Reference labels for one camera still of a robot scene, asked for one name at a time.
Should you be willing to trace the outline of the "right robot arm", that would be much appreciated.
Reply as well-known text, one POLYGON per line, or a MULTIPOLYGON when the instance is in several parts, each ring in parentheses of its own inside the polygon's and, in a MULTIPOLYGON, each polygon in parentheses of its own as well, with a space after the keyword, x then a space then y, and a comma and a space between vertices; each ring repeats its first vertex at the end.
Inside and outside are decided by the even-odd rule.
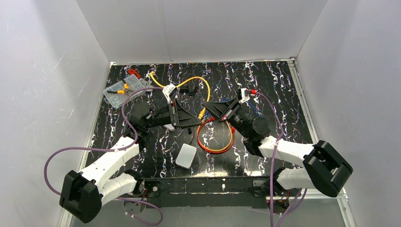
POLYGON ((337 197, 353 173, 352 166, 328 142, 302 144, 270 135, 268 121, 263 117, 247 118, 237 99, 217 104, 218 117, 228 122, 244 137, 246 150, 259 157, 279 159, 296 168, 279 168, 267 183, 273 194, 290 189, 317 189, 329 197, 337 197))

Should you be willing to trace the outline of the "white network switch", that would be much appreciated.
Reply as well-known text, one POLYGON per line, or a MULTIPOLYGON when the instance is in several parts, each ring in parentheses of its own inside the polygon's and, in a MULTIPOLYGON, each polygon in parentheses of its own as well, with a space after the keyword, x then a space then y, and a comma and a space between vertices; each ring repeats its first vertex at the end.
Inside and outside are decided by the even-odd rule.
POLYGON ((164 125, 164 127, 169 131, 174 131, 175 130, 175 127, 173 125, 171 125, 171 124, 166 124, 166 125, 164 125))
POLYGON ((175 163, 182 168, 190 169, 196 152, 197 149, 194 146, 183 144, 175 160, 175 163))

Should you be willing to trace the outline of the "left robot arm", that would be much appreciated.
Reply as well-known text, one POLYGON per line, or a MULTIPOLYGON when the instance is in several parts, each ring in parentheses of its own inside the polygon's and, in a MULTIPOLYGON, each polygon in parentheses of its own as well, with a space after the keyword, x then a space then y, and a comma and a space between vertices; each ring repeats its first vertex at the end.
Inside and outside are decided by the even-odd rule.
POLYGON ((149 143, 150 128, 172 125, 192 128, 202 124, 185 110, 178 100, 152 110, 146 101, 133 106, 126 131, 110 152, 79 172, 71 170, 64 178, 60 205, 83 223, 92 221, 101 208, 118 197, 131 193, 140 197, 146 192, 145 178, 138 171, 126 170, 112 176, 149 143))

